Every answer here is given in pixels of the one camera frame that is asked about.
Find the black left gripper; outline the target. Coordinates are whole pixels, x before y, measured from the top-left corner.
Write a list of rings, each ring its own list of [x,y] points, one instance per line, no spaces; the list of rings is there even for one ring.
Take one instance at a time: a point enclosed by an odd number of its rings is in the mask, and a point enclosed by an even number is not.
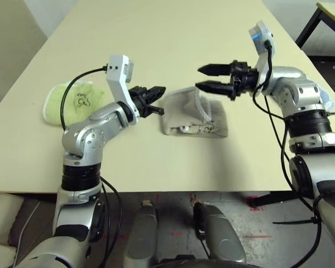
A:
[[[166,91],[165,87],[154,86],[150,89],[146,87],[135,86],[128,90],[132,101],[134,102],[140,117],[146,118],[151,114],[164,115],[164,109],[161,107],[148,105],[147,99],[160,99]]]

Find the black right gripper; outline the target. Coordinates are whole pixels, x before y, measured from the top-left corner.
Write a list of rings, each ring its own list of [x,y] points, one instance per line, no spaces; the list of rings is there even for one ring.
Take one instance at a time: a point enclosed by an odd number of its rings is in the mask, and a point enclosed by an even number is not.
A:
[[[198,69],[198,71],[207,76],[229,76],[230,84],[218,81],[207,80],[195,83],[195,86],[211,94],[231,95],[230,99],[234,101],[242,93],[252,93],[259,80],[259,72],[256,68],[248,66],[247,62],[234,60],[229,64],[207,64]]]

